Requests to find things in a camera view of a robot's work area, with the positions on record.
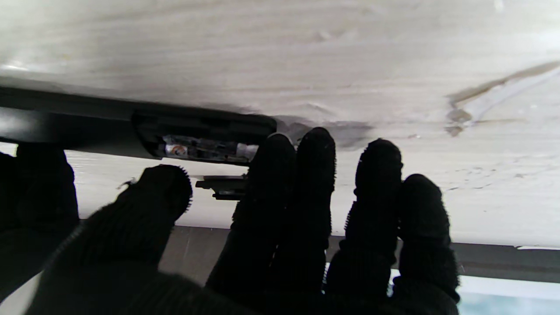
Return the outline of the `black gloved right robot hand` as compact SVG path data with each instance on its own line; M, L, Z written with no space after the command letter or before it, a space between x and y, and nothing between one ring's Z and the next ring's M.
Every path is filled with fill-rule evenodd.
M63 149L22 143L0 154L0 299L42 271L79 224L74 171Z

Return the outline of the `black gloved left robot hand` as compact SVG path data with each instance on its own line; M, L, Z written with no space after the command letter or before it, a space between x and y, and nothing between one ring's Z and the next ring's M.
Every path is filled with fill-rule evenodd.
M345 238L326 263L336 146L313 128L298 148L272 134L251 161L226 243L204 286L158 269L192 187L147 168L82 223L42 273L28 315L457 315L459 273L440 188L402 179L378 138L360 156Z

